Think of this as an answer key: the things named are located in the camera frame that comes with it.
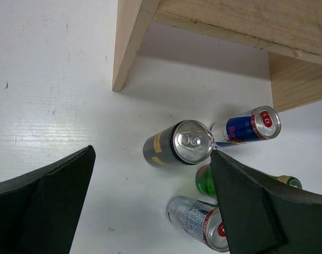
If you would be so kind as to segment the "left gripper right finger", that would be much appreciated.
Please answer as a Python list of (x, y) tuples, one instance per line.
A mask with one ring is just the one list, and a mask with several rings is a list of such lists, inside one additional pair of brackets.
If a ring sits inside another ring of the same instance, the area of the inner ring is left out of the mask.
[(210, 158), (230, 253), (322, 253), (322, 195), (218, 150)]

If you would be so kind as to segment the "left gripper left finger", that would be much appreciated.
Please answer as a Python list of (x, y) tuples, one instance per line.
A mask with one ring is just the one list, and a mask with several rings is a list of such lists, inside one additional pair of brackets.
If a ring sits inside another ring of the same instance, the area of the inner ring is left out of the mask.
[(95, 159), (87, 146), (0, 182), (0, 253), (69, 253)]

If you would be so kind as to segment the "blue silver can front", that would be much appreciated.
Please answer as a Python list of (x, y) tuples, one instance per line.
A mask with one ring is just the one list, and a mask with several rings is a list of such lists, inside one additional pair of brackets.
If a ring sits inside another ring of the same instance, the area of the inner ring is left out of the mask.
[(186, 196), (174, 196), (167, 204), (166, 215), (178, 229), (218, 252), (228, 252), (228, 242), (217, 204)]

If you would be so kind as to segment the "blue silver can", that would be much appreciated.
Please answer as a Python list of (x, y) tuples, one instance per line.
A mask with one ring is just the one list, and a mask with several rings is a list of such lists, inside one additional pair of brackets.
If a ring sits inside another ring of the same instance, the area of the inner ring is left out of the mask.
[(218, 252), (228, 252), (228, 242), (217, 204), (186, 196), (174, 196), (167, 204), (166, 215), (178, 229)]
[(271, 140), (281, 132), (281, 120), (270, 106), (259, 106), (209, 127), (216, 148)]

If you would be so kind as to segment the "green Perrier bottle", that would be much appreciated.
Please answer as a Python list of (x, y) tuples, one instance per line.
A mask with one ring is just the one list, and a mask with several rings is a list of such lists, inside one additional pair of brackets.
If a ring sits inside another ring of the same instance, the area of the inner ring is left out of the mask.
[[(265, 175), (270, 176), (271, 178), (280, 181), (286, 185), (302, 189), (302, 183), (300, 182), (300, 180), (293, 176), (273, 176), (268, 174)], [(195, 183), (200, 193), (214, 200), (217, 200), (210, 164), (206, 164), (198, 169), (196, 173)]]

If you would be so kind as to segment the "black gold can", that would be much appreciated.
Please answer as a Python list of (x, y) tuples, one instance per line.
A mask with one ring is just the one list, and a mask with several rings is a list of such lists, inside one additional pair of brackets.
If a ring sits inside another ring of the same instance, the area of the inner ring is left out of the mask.
[(197, 120), (184, 120), (148, 138), (143, 155), (156, 167), (197, 165), (210, 156), (214, 147), (207, 126)]

